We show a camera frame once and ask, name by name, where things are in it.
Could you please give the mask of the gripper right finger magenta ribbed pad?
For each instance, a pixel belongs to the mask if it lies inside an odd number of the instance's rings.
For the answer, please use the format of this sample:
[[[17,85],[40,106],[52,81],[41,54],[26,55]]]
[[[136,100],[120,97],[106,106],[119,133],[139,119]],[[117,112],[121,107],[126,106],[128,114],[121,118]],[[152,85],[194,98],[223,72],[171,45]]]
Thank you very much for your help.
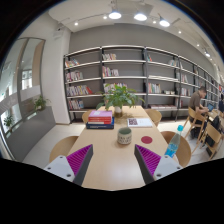
[[[170,156],[159,156],[140,145],[135,145],[134,155],[145,184],[152,183],[182,169],[182,166]]]

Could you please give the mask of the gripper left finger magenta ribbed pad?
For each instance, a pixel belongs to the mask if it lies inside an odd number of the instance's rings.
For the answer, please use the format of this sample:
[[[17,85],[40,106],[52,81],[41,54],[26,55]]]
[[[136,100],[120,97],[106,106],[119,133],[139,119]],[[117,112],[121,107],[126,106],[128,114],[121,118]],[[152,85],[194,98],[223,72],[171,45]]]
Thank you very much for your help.
[[[92,156],[93,145],[90,144],[68,156],[59,155],[44,170],[81,186]]]

